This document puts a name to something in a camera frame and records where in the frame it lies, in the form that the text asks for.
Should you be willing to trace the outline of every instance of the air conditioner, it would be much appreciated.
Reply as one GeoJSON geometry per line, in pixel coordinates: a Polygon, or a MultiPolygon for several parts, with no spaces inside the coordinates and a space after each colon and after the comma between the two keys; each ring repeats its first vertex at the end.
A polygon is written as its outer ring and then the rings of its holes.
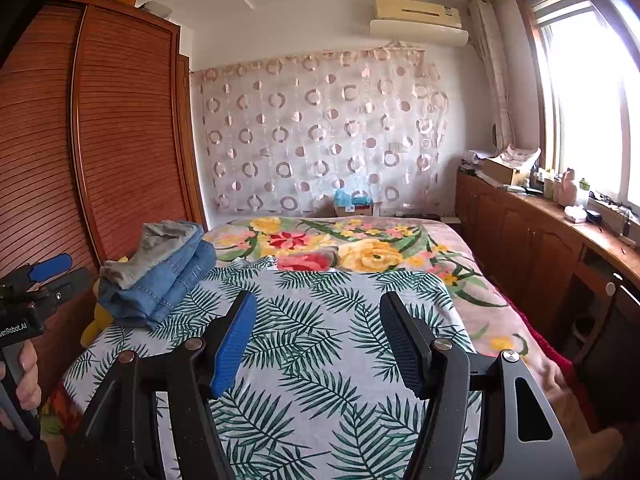
{"type": "Polygon", "coordinates": [[[369,32],[373,38],[449,46],[465,46],[469,38],[457,9],[413,0],[376,0],[369,32]]]}

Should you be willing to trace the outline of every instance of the cardboard box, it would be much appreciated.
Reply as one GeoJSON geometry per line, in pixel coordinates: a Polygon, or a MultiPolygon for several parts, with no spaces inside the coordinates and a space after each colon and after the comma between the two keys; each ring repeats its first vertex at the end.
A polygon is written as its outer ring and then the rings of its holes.
{"type": "Polygon", "coordinates": [[[530,174],[530,170],[514,170],[492,158],[484,161],[482,171],[484,171],[485,175],[490,176],[501,184],[509,184],[510,186],[524,186],[524,180],[529,178],[530,174]]]}
{"type": "Polygon", "coordinates": [[[334,207],[336,216],[373,216],[373,205],[357,205],[354,211],[345,211],[342,206],[334,207]]]}

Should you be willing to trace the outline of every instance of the white curtain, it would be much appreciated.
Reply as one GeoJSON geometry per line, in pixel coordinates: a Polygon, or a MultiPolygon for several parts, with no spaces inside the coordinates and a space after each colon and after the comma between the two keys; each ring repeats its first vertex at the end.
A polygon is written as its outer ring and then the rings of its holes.
{"type": "Polygon", "coordinates": [[[509,114],[507,61],[504,56],[500,28],[492,4],[484,0],[471,0],[469,11],[478,38],[478,54],[482,57],[491,85],[496,143],[498,150],[502,151],[509,144],[516,144],[516,142],[509,114]]]}
{"type": "Polygon", "coordinates": [[[430,208],[447,96],[423,50],[313,52],[202,70],[220,210],[313,215],[343,189],[430,208]]]}

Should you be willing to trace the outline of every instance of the green fern pattern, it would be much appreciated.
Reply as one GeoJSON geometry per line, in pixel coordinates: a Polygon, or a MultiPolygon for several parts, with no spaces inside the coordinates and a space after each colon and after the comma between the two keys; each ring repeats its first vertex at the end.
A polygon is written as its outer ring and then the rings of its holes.
{"type": "MultiPolygon", "coordinates": [[[[436,276],[407,270],[357,274],[289,272],[273,257],[213,269],[150,332],[110,326],[64,377],[85,409],[117,355],[168,352],[223,316],[241,290],[257,298],[257,320],[236,383],[209,403],[238,479],[402,478],[427,412],[404,387],[380,322],[380,295],[395,290],[412,316],[474,351],[436,276]]],[[[158,393],[165,470],[179,477],[166,394],[158,393]]],[[[481,396],[468,398],[456,478],[470,480],[481,396]]]]}

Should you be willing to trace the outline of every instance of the pink bottle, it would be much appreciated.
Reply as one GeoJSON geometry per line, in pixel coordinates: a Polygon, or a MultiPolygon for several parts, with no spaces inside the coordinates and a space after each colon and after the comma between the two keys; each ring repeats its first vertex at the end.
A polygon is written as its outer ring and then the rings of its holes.
{"type": "Polygon", "coordinates": [[[558,196],[558,203],[562,207],[575,205],[578,198],[578,186],[575,185],[575,171],[567,168],[562,174],[562,187],[558,196]]]}

